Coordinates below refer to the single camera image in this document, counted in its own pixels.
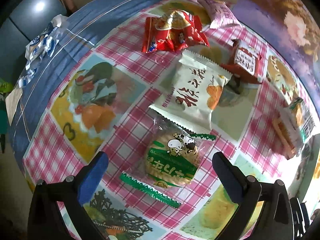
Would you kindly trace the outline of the pink snack packet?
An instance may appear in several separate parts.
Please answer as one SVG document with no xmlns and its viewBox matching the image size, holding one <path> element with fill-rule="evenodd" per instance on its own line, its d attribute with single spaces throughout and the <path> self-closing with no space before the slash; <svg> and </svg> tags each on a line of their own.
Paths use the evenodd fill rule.
<svg viewBox="0 0 320 240">
<path fill-rule="evenodd" d="M 211 23 L 210 29 L 227 29 L 234 27 L 242 27 L 241 23 L 227 7 L 225 2 L 217 2 L 214 0 L 197 0 L 206 10 Z"/>
</svg>

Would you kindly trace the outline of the blue bed sheet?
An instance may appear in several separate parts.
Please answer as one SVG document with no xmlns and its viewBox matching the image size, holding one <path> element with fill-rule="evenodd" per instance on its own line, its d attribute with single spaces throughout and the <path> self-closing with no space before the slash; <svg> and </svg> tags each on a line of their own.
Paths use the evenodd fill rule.
<svg viewBox="0 0 320 240">
<path fill-rule="evenodd" d="M 52 94 L 82 57 L 113 28 L 141 10 L 162 0 L 93 0 L 68 18 L 54 54 L 45 56 L 33 79 L 22 89 L 9 128 L 16 163 L 22 159 Z"/>
</svg>

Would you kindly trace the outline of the white persimmon snack pack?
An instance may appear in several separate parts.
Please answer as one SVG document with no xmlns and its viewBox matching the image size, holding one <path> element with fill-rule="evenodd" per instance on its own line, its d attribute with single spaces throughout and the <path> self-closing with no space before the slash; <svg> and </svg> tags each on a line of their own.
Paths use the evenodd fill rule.
<svg viewBox="0 0 320 240">
<path fill-rule="evenodd" d="M 149 107 L 191 132 L 209 134 L 212 112 L 232 73 L 189 50 L 178 62 L 170 89 Z"/>
</svg>

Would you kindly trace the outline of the red snack packet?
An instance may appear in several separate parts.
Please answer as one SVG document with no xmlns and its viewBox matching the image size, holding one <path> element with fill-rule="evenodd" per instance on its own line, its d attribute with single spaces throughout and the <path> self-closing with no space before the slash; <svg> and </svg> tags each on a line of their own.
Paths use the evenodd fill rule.
<svg viewBox="0 0 320 240">
<path fill-rule="evenodd" d="M 196 45 L 209 46 L 199 16 L 184 10 L 169 10 L 161 17 L 146 18 L 143 53 L 177 52 Z"/>
</svg>

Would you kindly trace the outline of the tan Daliyuan roll cake pack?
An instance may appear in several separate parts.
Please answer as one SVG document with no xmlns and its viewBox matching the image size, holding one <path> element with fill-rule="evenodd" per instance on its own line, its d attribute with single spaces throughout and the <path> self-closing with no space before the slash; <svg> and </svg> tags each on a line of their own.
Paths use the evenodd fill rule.
<svg viewBox="0 0 320 240">
<path fill-rule="evenodd" d="M 290 137 L 289 131 L 280 118 L 274 118 L 272 125 L 278 135 L 282 145 L 286 159 L 289 160 L 298 154 L 298 142 Z"/>
</svg>

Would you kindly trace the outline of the red brown snack box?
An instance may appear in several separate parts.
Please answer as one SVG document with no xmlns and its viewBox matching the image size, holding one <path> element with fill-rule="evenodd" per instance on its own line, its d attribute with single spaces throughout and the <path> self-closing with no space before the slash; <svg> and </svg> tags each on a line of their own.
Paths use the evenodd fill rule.
<svg viewBox="0 0 320 240">
<path fill-rule="evenodd" d="M 260 84 L 258 70 L 261 56 L 259 52 L 241 39 L 232 41 L 231 57 L 227 64 L 222 63 L 220 66 L 244 83 Z"/>
</svg>

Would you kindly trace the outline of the green cow round cracker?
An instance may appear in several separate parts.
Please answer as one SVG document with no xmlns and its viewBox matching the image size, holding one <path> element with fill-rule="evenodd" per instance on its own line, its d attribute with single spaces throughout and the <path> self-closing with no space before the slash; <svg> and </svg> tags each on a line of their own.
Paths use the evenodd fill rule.
<svg viewBox="0 0 320 240">
<path fill-rule="evenodd" d="M 215 135 L 194 133 L 161 116 L 153 120 L 151 140 L 141 160 L 120 179 L 170 207 L 178 208 Z"/>
</svg>

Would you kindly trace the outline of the pink checkered fruit tablecloth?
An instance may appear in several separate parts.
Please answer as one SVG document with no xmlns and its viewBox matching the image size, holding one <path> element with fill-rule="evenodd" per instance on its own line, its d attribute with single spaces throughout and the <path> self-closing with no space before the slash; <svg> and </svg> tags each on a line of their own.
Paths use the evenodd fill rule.
<svg viewBox="0 0 320 240">
<path fill-rule="evenodd" d="M 319 27 L 300 0 L 238 0 L 236 27 L 205 3 L 94 0 L 68 18 L 24 87 L 14 151 L 30 188 L 76 175 L 99 151 L 108 168 L 85 210 L 108 239 L 215 239 L 236 211 L 212 167 L 291 184 L 276 124 L 301 150 L 319 141 Z"/>
</svg>

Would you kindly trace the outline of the blue white crumpled wrapper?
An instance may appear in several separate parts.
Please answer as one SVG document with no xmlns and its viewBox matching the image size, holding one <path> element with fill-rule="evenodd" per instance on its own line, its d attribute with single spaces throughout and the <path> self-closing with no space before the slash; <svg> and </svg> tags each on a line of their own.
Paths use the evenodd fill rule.
<svg viewBox="0 0 320 240">
<path fill-rule="evenodd" d="M 25 87 L 35 76 L 44 57 L 52 57 L 63 32 L 68 27 L 68 17 L 61 14 L 55 16 L 46 29 L 30 41 L 25 47 L 25 76 L 17 81 L 19 88 Z"/>
</svg>

